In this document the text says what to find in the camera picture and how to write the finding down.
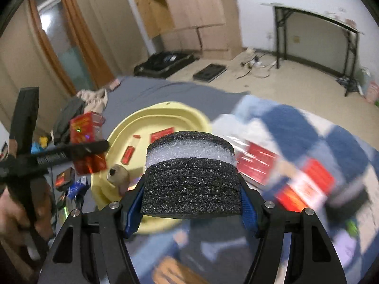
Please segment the person's left hand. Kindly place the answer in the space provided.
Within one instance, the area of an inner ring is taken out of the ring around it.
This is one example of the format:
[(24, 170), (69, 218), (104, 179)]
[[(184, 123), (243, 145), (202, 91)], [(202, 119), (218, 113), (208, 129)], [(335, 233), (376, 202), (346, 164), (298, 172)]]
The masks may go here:
[[(37, 187), (37, 192), (33, 193), (37, 215), (35, 229), (48, 241), (54, 235), (51, 227), (51, 188), (44, 177), (32, 182), (32, 185)], [(8, 188), (5, 188), (1, 194), (1, 238), (14, 248), (21, 247), (25, 245), (24, 230), (29, 227), (30, 220), (24, 206), (12, 197)]]

